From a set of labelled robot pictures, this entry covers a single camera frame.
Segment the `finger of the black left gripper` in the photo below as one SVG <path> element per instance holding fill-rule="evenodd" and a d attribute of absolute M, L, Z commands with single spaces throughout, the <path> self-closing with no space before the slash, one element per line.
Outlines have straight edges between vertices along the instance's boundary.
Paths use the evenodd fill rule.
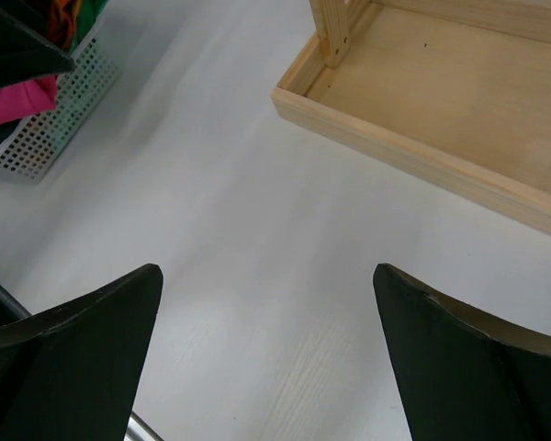
<path fill-rule="evenodd" d="M 0 6 L 0 87 L 75 68 L 71 56 L 27 25 L 37 17 L 20 1 Z"/>

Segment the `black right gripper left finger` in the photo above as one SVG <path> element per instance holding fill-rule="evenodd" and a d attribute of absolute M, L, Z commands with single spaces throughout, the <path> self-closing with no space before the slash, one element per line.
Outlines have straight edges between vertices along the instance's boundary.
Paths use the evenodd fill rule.
<path fill-rule="evenodd" d="M 141 266 L 31 314 L 0 285 L 0 440 L 157 440 L 133 404 L 163 291 Z"/>

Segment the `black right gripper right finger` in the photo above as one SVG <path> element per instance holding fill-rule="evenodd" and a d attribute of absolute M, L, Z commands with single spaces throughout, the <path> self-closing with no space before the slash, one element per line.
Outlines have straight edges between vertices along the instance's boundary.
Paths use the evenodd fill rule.
<path fill-rule="evenodd" d="M 551 440 L 551 336 L 380 264 L 373 288 L 414 440 Z"/>

